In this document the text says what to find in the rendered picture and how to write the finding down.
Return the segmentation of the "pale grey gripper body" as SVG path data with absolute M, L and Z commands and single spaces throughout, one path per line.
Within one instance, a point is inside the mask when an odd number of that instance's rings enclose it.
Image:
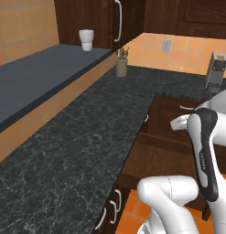
M 170 122 L 172 130 L 173 131 L 186 130 L 188 118 L 189 118 L 189 115 L 184 114 L 184 115 L 180 115 L 176 119 L 172 120 Z

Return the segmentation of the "dark wood drawer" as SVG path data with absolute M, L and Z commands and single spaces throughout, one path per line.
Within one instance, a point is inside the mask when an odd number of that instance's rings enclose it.
M 179 105 L 196 108 L 200 105 L 200 101 L 157 94 L 150 106 L 149 118 L 143 123 L 141 132 L 186 141 L 188 133 L 185 130 L 173 131 L 170 126 L 170 122 L 178 116 L 192 113 L 192 111 L 180 109 Z
M 125 161 L 120 182 L 136 189 L 149 176 L 192 176 L 197 179 L 189 138 L 186 141 L 139 133 Z

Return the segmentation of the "dark wood lower drawer front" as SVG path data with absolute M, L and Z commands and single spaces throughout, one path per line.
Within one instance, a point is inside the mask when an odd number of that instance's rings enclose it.
M 186 141 L 139 133 L 125 161 L 120 182 L 136 189 L 149 176 L 192 176 L 197 179 L 189 138 Z

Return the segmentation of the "white glass cup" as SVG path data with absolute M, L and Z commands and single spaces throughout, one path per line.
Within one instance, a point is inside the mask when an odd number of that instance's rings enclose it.
M 91 29 L 82 29 L 79 31 L 81 46 L 84 51 L 92 50 L 94 31 Z

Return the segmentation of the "beige utensil pot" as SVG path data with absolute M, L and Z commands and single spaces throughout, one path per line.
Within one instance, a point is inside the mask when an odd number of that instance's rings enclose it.
M 126 59 L 117 59 L 116 60 L 116 76 L 117 77 L 126 77 L 127 76 L 127 60 Z

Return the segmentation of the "dark wood base cupboard door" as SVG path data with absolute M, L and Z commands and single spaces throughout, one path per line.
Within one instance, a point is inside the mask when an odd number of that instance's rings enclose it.
M 110 204 L 110 200 L 114 201 L 116 203 L 116 206 L 118 206 L 118 195 L 114 192 L 115 189 L 119 189 L 122 193 L 122 207 L 121 207 L 121 211 L 117 213 L 117 220 L 115 224 L 112 225 L 110 223 L 110 220 L 113 219 L 113 206 Z M 113 186 L 113 189 L 110 195 L 108 196 L 106 203 L 104 205 L 107 208 L 107 213 L 106 213 L 104 222 L 102 223 L 101 227 L 98 230 L 94 230 L 92 234 L 115 234 L 120 218 L 123 214 L 124 207 L 125 207 L 127 198 L 129 196 L 129 193 L 130 193 L 130 189 L 126 187 L 124 179 L 120 176 L 115 182 L 115 185 Z M 99 216 L 98 221 L 96 222 L 96 225 L 98 224 L 102 216 L 102 213 Z

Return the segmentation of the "grey wall outlet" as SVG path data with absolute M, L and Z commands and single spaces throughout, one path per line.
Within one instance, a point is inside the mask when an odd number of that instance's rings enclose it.
M 162 51 L 164 53 L 168 53 L 170 50 L 170 46 L 171 46 L 171 40 L 170 39 L 165 39 L 163 41 L 163 45 L 162 45 Z

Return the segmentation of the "dark wood wall cupboard run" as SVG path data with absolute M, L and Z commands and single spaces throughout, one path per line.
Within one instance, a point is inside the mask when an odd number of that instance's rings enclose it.
M 226 0 L 146 0 L 144 31 L 226 39 Z

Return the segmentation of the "dark wood wall cupboard door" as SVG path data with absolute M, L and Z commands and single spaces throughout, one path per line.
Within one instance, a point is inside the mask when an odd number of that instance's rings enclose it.
M 146 0 L 113 0 L 113 51 L 144 31 Z

